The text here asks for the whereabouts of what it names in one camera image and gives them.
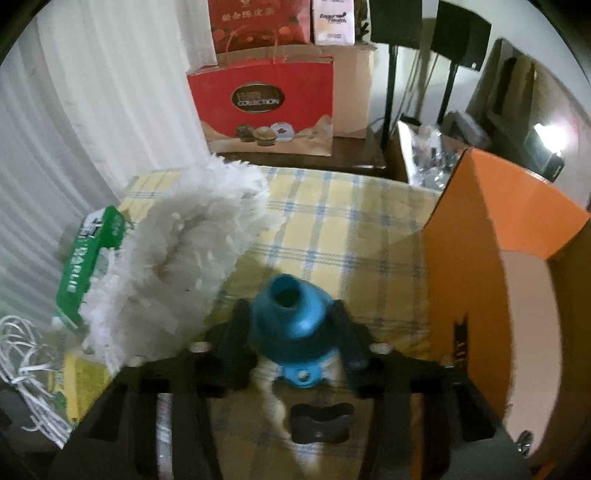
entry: speaker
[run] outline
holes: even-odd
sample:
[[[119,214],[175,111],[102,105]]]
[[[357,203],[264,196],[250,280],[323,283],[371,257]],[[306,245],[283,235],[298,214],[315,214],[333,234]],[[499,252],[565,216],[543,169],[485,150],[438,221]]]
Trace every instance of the speaker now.
[[[369,0],[371,41],[418,50],[423,0]]]
[[[439,2],[431,50],[479,72],[490,37],[491,24],[480,15],[448,2]]]

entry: mop pad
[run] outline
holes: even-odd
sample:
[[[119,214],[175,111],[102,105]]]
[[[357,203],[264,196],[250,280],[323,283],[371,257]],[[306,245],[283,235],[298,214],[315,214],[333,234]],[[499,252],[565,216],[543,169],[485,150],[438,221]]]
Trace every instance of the mop pad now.
[[[132,356],[167,358],[194,341],[238,258],[277,222],[267,200],[258,167],[214,157],[184,172],[119,251],[104,252],[106,272],[80,306],[84,347],[115,374]]]

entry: black stand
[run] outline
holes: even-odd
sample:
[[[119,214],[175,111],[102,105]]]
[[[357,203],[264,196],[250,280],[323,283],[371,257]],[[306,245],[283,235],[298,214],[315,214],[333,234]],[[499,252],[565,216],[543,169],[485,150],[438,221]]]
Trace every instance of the black stand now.
[[[398,60],[398,45],[390,45],[390,61],[388,64],[388,90],[386,91],[386,111],[384,112],[384,126],[382,127],[382,141],[380,147],[385,152],[390,138],[390,123],[392,122],[392,103],[394,101],[394,83],[396,82],[396,62]]]
[[[447,76],[447,83],[445,85],[445,92],[443,93],[443,101],[441,102],[441,109],[439,110],[439,115],[437,116],[437,124],[441,125],[443,122],[443,117],[445,117],[445,113],[447,112],[447,106],[449,104],[449,97],[452,96],[452,89],[453,84],[456,81],[456,74],[457,68],[459,65],[456,62],[452,62],[449,66],[449,75]]]

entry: yellow plaid fabric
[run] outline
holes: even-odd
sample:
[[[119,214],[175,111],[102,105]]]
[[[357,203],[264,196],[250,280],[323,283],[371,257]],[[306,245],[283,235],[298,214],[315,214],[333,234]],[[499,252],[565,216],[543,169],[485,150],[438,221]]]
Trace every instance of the yellow plaid fabric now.
[[[209,323],[228,319],[236,299],[252,299],[279,273],[311,281],[345,301],[357,322],[380,342],[424,358],[428,352],[427,289],[419,232],[438,194],[372,177],[292,168],[262,167],[270,189],[269,209],[285,216],[262,232],[236,265]],[[120,210],[133,221],[145,217],[180,171],[139,178]],[[211,401],[212,425],[226,480],[355,479],[371,417],[371,402],[357,400],[342,381],[337,359],[324,366],[327,382],[296,390],[279,368],[261,359],[251,386]],[[350,438],[339,445],[296,445],[288,417],[295,403],[355,407]]]

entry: orange box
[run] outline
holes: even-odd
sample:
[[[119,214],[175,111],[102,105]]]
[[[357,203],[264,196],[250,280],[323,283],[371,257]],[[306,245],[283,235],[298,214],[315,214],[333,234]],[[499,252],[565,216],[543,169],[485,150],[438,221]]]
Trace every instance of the orange box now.
[[[591,222],[540,177],[470,149],[423,229],[431,356],[467,368],[530,462],[591,419]]]

